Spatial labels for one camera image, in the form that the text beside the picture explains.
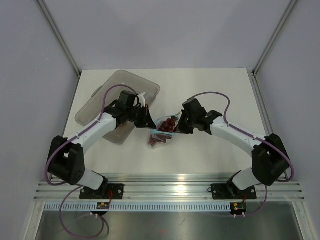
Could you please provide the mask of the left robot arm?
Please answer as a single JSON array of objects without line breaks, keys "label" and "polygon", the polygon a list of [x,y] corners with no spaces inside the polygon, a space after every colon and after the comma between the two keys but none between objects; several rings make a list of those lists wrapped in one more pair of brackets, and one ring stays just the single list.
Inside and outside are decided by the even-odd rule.
[{"label": "left robot arm", "polygon": [[156,128],[143,93],[123,90],[118,99],[103,104],[98,117],[75,135],[56,136],[51,142],[45,176],[52,174],[62,184],[82,187],[92,199],[103,199],[108,195],[108,179],[85,167],[85,153],[127,122],[139,129]]}]

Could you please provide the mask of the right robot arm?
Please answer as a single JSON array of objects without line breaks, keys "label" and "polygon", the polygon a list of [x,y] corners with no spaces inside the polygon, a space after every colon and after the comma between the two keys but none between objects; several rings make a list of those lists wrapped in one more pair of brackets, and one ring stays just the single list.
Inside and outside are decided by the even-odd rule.
[{"label": "right robot arm", "polygon": [[221,113],[206,111],[196,98],[188,99],[182,107],[175,132],[191,135],[197,129],[233,144],[251,157],[251,167],[238,171],[222,185],[220,194],[224,199],[241,199],[256,185],[271,186],[292,167],[278,135],[254,136],[253,133],[227,123]]}]

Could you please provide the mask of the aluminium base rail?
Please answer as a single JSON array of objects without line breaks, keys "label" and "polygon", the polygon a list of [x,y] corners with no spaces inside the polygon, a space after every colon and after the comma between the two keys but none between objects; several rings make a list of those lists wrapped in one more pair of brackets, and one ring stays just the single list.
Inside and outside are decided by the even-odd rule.
[{"label": "aluminium base rail", "polygon": [[[213,183],[224,183],[228,173],[198,174],[120,174],[107,173],[112,184],[124,184],[124,202],[211,202],[208,188]],[[304,202],[305,195],[299,182],[276,182],[268,187],[255,188],[257,202],[268,196],[268,202]]]}]

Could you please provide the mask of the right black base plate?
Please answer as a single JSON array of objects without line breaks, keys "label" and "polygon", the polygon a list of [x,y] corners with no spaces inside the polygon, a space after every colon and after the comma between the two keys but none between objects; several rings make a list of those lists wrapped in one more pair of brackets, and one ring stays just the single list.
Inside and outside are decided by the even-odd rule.
[{"label": "right black base plate", "polygon": [[227,183],[213,183],[207,188],[213,200],[256,200],[257,194],[254,186],[245,190],[237,190]]}]

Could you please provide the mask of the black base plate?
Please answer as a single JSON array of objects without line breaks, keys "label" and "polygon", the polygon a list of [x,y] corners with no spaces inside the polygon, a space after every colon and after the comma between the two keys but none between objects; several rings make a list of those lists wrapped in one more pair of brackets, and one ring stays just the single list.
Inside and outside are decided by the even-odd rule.
[{"label": "black base plate", "polygon": [[81,200],[122,200],[125,185],[122,183],[107,183],[98,190],[84,187],[80,191],[79,198]]},{"label": "black base plate", "polygon": [[227,183],[213,183],[207,188],[213,200],[256,200],[257,194],[254,186],[245,190],[237,190]]}]

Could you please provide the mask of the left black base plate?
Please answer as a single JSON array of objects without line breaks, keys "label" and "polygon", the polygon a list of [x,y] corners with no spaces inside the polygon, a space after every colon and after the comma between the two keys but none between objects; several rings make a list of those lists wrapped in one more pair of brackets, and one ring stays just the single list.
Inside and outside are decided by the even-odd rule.
[{"label": "left black base plate", "polygon": [[79,198],[81,200],[122,200],[125,185],[122,183],[107,183],[98,190],[84,187],[80,191]]}]

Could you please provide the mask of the left aluminium frame post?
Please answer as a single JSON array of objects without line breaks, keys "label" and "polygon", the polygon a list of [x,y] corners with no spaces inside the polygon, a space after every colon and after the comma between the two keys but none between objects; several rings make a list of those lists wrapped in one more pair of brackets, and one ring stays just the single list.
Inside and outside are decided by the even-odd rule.
[{"label": "left aluminium frame post", "polygon": [[70,63],[74,73],[76,74],[77,78],[80,79],[82,70],[78,66],[74,56],[72,55],[63,35],[61,34],[61,31],[46,3],[45,0],[36,0],[36,3],[38,4],[42,14],[44,15],[44,18],[46,19],[54,37],[56,38],[59,46],[61,47],[65,57],[67,58],[68,62]]}]

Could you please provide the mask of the aluminium frame post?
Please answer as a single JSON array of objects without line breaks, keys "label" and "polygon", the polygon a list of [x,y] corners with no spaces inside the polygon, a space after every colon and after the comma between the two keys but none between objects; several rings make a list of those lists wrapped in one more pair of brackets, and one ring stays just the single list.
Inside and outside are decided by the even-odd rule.
[{"label": "aluminium frame post", "polygon": [[74,73],[76,74],[77,78],[80,79],[82,70],[78,66],[74,56],[72,55],[63,35],[61,34],[61,31],[46,3],[45,0],[36,0],[36,3],[38,4],[42,14],[44,15],[44,18],[46,19],[54,37],[56,38],[59,46],[61,47],[65,57],[67,58],[68,62],[70,63]]},{"label": "aluminium frame post", "polygon": [[282,31],[285,29],[287,22],[289,21],[292,13],[294,12],[299,0],[290,0],[287,4],[284,12],[282,13],[279,21],[277,22],[276,27],[274,28],[265,48],[262,51],[257,63],[255,64],[254,68],[252,69],[252,74],[254,77],[257,77],[259,71],[262,69],[265,61],[267,60],[268,56],[273,50],[273,47],[277,43],[278,38],[282,34]]}]

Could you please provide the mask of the right aluminium frame post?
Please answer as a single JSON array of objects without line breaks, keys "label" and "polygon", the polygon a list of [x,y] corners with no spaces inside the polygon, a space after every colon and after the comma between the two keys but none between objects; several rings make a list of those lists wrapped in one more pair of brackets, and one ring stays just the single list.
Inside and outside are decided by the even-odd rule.
[{"label": "right aluminium frame post", "polygon": [[282,13],[279,21],[277,22],[276,27],[274,28],[265,48],[262,51],[257,63],[255,64],[254,68],[252,69],[252,74],[254,77],[257,77],[259,71],[262,69],[265,61],[267,60],[268,56],[273,50],[273,47],[277,43],[278,38],[282,34],[282,31],[285,29],[287,22],[289,21],[292,13],[294,12],[299,0],[290,0],[287,4],[284,12]]}]

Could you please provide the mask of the right side aluminium rail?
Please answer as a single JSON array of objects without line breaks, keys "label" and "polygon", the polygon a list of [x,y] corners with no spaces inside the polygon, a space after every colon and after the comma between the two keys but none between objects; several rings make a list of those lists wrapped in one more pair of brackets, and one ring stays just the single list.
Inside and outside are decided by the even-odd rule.
[{"label": "right side aluminium rail", "polygon": [[[263,91],[258,83],[257,76],[252,69],[249,69],[248,76],[251,82],[252,90],[254,92],[255,100],[259,109],[260,117],[263,123],[263,127],[266,133],[271,134],[274,132],[270,115],[267,110],[266,101],[263,95]],[[296,182],[300,187],[300,194],[296,194],[294,197],[285,196],[284,200],[290,202],[293,207],[293,213],[296,217],[297,228],[300,231],[304,240],[319,240],[320,235],[317,233],[316,226],[312,220],[310,208],[307,204],[306,193],[302,188],[299,181]]]}]

